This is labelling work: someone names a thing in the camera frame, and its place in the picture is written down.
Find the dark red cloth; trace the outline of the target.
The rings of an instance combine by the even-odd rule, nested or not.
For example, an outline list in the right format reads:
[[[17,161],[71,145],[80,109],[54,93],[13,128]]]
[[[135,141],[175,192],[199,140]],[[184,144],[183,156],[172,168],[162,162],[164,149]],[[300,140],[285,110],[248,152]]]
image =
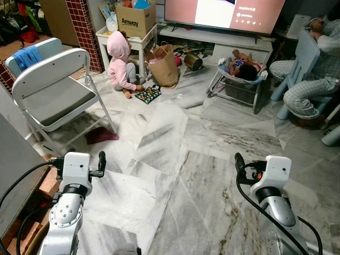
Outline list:
[[[105,127],[102,126],[92,129],[85,134],[85,139],[87,140],[88,145],[109,140],[116,141],[119,140],[119,138],[120,137],[118,136],[118,134],[113,133],[109,129],[106,129]]]

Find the grey baby bouncer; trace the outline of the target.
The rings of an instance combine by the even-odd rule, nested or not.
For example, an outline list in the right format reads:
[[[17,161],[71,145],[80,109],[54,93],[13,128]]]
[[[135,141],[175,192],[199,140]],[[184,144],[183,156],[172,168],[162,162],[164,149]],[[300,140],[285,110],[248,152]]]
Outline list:
[[[260,93],[262,82],[269,74],[267,67],[255,64],[258,68],[258,77],[256,80],[249,81],[232,76],[228,68],[232,58],[221,58],[218,61],[218,69],[209,83],[206,94],[207,97],[220,97],[239,102],[252,107],[254,114],[259,112],[258,103],[260,102]]]

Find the white grey folding chair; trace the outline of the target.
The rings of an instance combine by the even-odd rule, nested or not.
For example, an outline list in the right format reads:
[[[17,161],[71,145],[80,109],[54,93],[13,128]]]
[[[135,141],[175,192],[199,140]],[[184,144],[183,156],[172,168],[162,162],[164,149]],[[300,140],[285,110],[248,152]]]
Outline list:
[[[56,155],[64,156],[66,146],[83,136],[100,121],[113,124],[99,91],[89,74],[90,55],[82,48],[55,54],[22,71],[15,79],[12,97],[29,123],[50,143]],[[59,146],[48,133],[55,131],[99,103],[104,117]]]

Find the child in pink hoodie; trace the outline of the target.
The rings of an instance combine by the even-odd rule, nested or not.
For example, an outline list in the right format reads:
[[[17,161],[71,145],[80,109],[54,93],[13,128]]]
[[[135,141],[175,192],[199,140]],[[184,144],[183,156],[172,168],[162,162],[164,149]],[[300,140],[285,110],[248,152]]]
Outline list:
[[[113,88],[123,92],[127,99],[133,97],[133,92],[143,91],[143,85],[139,83],[137,68],[129,62],[131,44],[124,32],[114,31],[107,42],[107,53],[112,58],[109,61],[107,73]]]

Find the seated adult in checked clothes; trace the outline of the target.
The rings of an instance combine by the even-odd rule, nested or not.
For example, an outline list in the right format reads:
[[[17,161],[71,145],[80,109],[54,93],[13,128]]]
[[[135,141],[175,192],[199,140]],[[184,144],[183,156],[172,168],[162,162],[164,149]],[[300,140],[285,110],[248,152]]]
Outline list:
[[[303,82],[297,83],[283,95],[284,104],[299,121],[319,121],[311,97],[330,95],[337,90],[340,79],[340,17],[329,14],[326,18],[312,19],[309,32],[320,49],[320,58]]]

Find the brown paper bag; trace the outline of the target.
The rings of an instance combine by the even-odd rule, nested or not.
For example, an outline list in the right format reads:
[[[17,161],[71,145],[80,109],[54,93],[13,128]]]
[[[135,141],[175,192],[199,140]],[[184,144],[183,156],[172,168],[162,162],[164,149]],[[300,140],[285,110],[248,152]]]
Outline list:
[[[163,45],[146,51],[146,64],[155,82],[164,88],[174,88],[179,82],[179,70],[176,65],[173,45]]]

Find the white side table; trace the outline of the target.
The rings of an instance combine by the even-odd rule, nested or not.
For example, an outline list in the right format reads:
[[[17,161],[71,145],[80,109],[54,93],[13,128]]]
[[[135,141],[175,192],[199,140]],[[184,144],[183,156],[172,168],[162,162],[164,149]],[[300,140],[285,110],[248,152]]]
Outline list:
[[[106,49],[109,35],[110,33],[106,27],[96,32],[100,54],[102,55],[104,63],[104,71],[108,69],[110,63],[109,54],[107,53]],[[136,64],[138,65],[138,76],[143,77],[143,80],[148,80],[151,78],[151,73],[145,63],[145,54],[147,51],[153,48],[155,44],[157,44],[157,35],[158,24],[155,24],[155,26],[142,39],[139,37],[132,37],[128,39],[128,42],[131,44],[132,51],[137,51],[136,53],[131,53],[131,56],[133,56],[133,60],[136,61]]]

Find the pale blue chair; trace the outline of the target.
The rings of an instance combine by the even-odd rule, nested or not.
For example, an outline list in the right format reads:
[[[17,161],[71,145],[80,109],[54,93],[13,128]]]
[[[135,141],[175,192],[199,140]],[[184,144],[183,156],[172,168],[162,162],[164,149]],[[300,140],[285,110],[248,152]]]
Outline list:
[[[35,46],[38,48],[39,53],[41,54],[42,61],[63,51],[63,45],[61,44],[60,39],[55,37],[39,42],[38,44],[35,44]],[[19,69],[19,66],[17,65],[13,56],[10,56],[10,58],[5,61],[5,65],[15,78],[19,77],[23,72]]]

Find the white television stand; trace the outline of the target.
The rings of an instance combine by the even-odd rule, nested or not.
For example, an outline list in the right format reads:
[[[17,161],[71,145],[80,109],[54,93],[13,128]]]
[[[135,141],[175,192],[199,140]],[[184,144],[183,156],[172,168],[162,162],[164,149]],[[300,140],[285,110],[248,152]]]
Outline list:
[[[274,51],[269,41],[250,36],[236,36],[198,29],[187,31],[185,28],[173,26],[158,29],[158,32],[161,36],[179,37],[214,44],[212,55],[203,60],[204,65],[209,66],[217,66],[219,59],[233,56],[232,51],[234,49],[238,49],[240,53],[252,53],[253,59],[260,63],[267,63]]]

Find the grey blue plastic chair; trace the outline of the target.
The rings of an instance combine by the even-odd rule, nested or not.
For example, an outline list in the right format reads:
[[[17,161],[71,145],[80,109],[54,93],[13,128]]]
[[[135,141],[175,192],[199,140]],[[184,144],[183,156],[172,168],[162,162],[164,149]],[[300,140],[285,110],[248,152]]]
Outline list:
[[[311,70],[313,70],[314,65],[316,65],[317,60],[320,58],[320,49],[309,31],[302,31],[300,33],[295,53],[296,58],[291,70],[281,85],[275,90],[274,94],[272,94],[270,97],[271,100],[283,100],[283,95],[297,83],[303,82],[304,78],[311,73]],[[330,95],[314,96],[311,97],[310,101],[322,114],[326,105],[332,101],[334,93],[335,92]],[[285,104],[282,104],[281,109],[277,113],[277,118],[286,121],[291,116],[295,115],[291,113]]]

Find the blue cloth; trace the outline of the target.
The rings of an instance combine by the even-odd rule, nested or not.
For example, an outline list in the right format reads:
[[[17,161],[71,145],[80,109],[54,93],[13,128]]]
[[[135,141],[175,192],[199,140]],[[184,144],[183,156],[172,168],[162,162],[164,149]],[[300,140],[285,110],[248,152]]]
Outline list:
[[[16,53],[12,54],[21,71],[26,70],[30,66],[43,61],[38,48],[31,45],[24,49],[19,49]]]

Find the white plastic bag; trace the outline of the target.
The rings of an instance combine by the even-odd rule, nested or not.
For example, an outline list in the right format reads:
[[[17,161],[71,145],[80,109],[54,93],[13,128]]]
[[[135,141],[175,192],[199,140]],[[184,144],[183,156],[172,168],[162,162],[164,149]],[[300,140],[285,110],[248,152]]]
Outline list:
[[[106,27],[109,32],[115,32],[118,30],[117,15],[115,12],[111,12],[106,20]]]

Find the brown cardboard box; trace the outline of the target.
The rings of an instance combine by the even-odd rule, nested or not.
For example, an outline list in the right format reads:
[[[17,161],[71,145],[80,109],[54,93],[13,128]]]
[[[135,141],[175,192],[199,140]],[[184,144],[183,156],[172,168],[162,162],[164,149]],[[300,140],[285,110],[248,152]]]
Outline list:
[[[144,38],[156,25],[155,0],[140,0],[147,2],[146,8],[124,7],[123,1],[115,4],[119,31],[126,32],[128,37]]]

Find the brown wooden door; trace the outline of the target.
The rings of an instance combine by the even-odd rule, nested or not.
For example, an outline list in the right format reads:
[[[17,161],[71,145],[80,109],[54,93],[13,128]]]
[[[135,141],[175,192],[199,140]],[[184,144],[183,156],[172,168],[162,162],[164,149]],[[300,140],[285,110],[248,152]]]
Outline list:
[[[65,0],[39,0],[53,37],[62,44],[77,46],[78,39]]]

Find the flat screen television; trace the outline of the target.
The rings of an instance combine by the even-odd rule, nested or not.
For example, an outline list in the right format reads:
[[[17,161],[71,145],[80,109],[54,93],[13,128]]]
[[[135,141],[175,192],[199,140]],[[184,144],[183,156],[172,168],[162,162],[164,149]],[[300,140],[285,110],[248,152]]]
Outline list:
[[[268,35],[286,0],[165,0],[164,20]]]

